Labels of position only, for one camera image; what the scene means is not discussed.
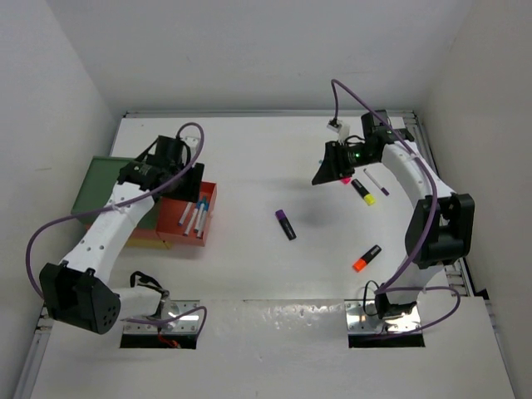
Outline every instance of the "yellow highlighter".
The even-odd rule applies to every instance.
[[[353,179],[351,181],[351,184],[355,188],[355,190],[360,194],[366,204],[370,206],[375,204],[375,197],[369,194],[369,191],[366,190],[366,187],[364,187],[362,183],[358,181],[358,179]]]

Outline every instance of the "marker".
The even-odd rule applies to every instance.
[[[203,229],[205,228],[205,224],[207,223],[207,213],[209,212],[209,204],[205,203],[205,209],[203,209],[203,214],[200,216],[201,223],[199,226],[198,233],[196,235],[196,238],[200,239],[201,235],[203,234]]]
[[[194,220],[196,219],[196,215],[198,214],[198,209],[200,209],[201,204],[202,204],[201,201],[199,203],[197,203],[196,207],[194,208],[194,212],[192,212],[192,217],[190,218],[190,222],[189,222],[188,226],[186,226],[186,230],[183,233],[183,235],[185,237],[187,235],[189,235],[190,231],[192,230],[192,226],[194,225]]]
[[[352,268],[358,273],[367,266],[379,253],[382,251],[381,247],[374,245],[369,251],[367,251],[357,262],[354,263]]]
[[[296,239],[296,234],[294,233],[292,229],[292,225],[288,221],[288,218],[286,217],[286,214],[284,214],[283,210],[280,209],[277,212],[275,212],[275,216],[277,216],[277,220],[281,224],[281,227],[283,228],[284,233],[288,237],[290,241],[293,239]]]
[[[189,212],[190,212],[190,208],[192,208],[192,203],[189,202],[187,205],[186,205],[186,208],[185,208],[185,211],[183,212],[183,214],[181,215],[181,219],[180,221],[178,222],[178,226],[182,226],[183,223],[185,222],[186,220],[186,217],[189,215]]]
[[[375,197],[369,194],[369,191],[366,190],[366,187],[364,187],[362,183],[358,181],[358,179],[353,179],[351,184],[355,188],[355,190],[360,194],[362,199],[366,201],[366,204],[368,205],[375,204]]]
[[[364,173],[366,174],[367,177],[369,177],[369,180],[371,180],[371,181],[373,182],[373,184],[376,185],[377,188],[378,188],[380,191],[382,191],[382,192],[384,193],[385,196],[390,195],[390,193],[388,192],[388,190],[386,190],[384,187],[382,187],[381,185],[379,185],[379,183],[375,180],[375,178],[369,174],[369,172],[367,171],[367,169],[364,169]]]
[[[195,233],[197,233],[200,230],[201,218],[203,217],[203,209],[206,203],[207,203],[207,197],[204,196],[201,199],[201,205],[199,206],[199,210],[198,210],[198,217],[196,218],[196,226],[194,227]]]

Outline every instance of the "orange highlighter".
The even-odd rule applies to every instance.
[[[374,245],[373,248],[367,251],[357,262],[355,262],[352,268],[354,268],[357,273],[361,272],[362,269],[365,268],[366,265],[369,264],[377,255],[379,255],[381,251],[381,247]]]

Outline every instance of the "green box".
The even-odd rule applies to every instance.
[[[117,158],[110,156],[95,156],[92,158],[85,179],[77,193],[76,202],[71,214],[79,214],[88,210],[102,208],[107,205],[113,186],[118,179],[120,169],[127,165],[132,158]],[[138,229],[153,229],[157,227],[159,218],[160,201],[140,220]],[[78,218],[83,224],[93,224],[98,215]]]

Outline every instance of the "red wire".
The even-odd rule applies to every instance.
[[[159,338],[159,341],[161,341],[162,343],[165,343],[169,347],[177,348],[179,346],[177,341],[175,341],[173,339],[172,340],[168,340],[168,339],[164,338],[160,332],[157,334],[157,337]]]

